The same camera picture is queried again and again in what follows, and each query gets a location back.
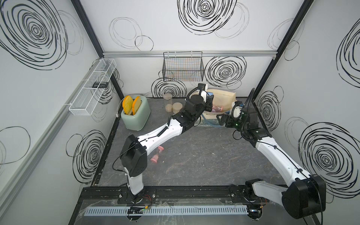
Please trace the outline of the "pink hourglass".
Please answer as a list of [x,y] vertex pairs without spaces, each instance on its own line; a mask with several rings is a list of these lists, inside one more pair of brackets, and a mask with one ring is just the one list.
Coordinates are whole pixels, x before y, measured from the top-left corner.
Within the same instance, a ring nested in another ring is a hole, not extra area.
[[151,158],[151,162],[153,163],[157,163],[158,162],[158,159],[159,159],[159,155],[160,153],[162,153],[162,151],[164,150],[164,147],[163,146],[158,146],[157,147],[157,153]]
[[223,106],[213,106],[212,107],[212,112],[220,113],[222,111],[223,111]]

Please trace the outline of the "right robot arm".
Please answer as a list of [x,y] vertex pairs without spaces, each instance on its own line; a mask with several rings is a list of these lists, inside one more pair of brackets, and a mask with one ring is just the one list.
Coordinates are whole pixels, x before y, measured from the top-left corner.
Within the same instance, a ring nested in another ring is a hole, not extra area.
[[230,114],[217,115],[220,126],[234,128],[261,152],[277,169],[286,187],[270,184],[261,179],[246,182],[246,195],[265,198],[285,208],[287,213],[300,219],[322,214],[326,209],[326,183],[296,163],[275,141],[252,108],[234,106]]

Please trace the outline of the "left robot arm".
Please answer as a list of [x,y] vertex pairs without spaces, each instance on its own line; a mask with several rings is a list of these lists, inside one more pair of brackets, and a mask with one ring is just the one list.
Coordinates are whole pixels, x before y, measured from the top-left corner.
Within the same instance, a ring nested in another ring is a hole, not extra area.
[[148,155],[166,141],[194,127],[203,112],[212,111],[213,99],[213,95],[205,94],[203,98],[194,94],[187,98],[184,108],[169,117],[163,126],[139,137],[130,135],[126,138],[119,159],[127,175],[127,188],[133,198],[143,192],[143,172],[148,165]]

